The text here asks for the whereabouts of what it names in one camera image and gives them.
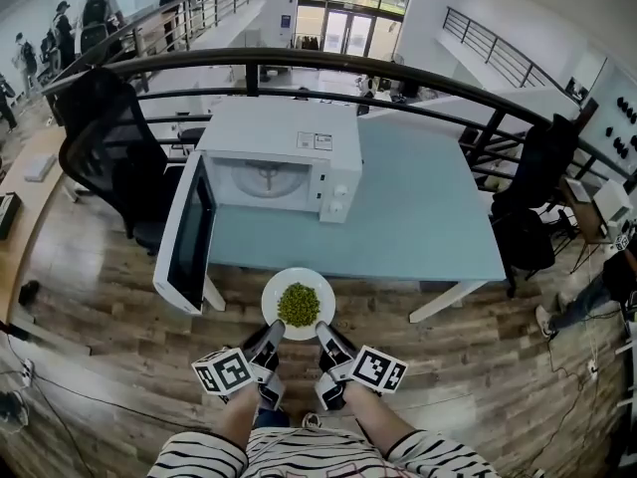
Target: microwave label sticker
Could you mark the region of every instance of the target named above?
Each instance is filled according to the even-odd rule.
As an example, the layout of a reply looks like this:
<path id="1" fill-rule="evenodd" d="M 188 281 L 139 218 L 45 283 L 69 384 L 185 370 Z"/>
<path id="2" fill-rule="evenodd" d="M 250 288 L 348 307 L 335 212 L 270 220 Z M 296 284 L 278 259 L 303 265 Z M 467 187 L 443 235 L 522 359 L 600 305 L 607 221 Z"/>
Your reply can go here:
<path id="1" fill-rule="evenodd" d="M 331 150 L 331 134 L 315 134 L 315 149 Z"/>
<path id="2" fill-rule="evenodd" d="M 315 134 L 299 131 L 297 133 L 297 148 L 315 148 Z"/>

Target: light blue tabletop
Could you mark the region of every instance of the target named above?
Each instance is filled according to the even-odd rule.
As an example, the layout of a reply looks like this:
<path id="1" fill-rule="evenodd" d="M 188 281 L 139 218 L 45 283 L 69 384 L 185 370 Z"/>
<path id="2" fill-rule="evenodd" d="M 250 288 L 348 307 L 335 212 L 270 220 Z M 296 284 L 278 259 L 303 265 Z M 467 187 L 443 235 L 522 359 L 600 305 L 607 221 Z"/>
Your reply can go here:
<path id="1" fill-rule="evenodd" d="M 345 223 L 224 205 L 210 261 L 393 280 L 503 280 L 487 211 L 455 140 L 358 121 L 362 178 Z"/>

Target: striped shirt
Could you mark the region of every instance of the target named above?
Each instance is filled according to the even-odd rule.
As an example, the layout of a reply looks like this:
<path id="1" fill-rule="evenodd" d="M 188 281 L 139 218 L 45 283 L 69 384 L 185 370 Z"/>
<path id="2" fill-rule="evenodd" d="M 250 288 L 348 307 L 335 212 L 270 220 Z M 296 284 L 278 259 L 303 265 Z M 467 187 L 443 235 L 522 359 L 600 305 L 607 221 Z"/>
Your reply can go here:
<path id="1" fill-rule="evenodd" d="M 164 444 L 150 469 L 152 478 L 265 478 L 362 476 L 497 478 L 494 468 L 471 448 L 417 430 L 387 455 L 344 430 L 259 428 L 246 451 L 213 434 L 183 432 Z"/>

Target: doorway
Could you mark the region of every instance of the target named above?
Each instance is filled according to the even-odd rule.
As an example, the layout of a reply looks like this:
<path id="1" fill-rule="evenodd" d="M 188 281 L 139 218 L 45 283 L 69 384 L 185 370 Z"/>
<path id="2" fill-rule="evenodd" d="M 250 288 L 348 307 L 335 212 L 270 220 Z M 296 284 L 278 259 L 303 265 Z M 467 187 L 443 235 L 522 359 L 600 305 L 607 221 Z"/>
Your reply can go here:
<path id="1" fill-rule="evenodd" d="M 363 57 L 368 48 L 371 20 L 353 12 L 329 11 L 322 50 Z"/>

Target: black backpack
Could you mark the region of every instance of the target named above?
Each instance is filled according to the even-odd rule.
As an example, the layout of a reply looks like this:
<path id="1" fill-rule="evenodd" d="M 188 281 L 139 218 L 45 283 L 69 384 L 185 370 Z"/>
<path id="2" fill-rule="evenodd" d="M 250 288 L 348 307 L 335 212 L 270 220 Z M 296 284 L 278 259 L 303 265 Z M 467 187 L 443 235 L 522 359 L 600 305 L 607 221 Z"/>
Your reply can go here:
<path id="1" fill-rule="evenodd" d="M 22 58 L 27 65 L 27 73 L 35 73 L 38 71 L 38 61 L 36 60 L 36 53 L 29 41 L 25 41 L 22 46 Z"/>
<path id="2" fill-rule="evenodd" d="M 87 0 L 82 13 L 82 25 L 88 27 L 106 22 L 106 0 Z"/>

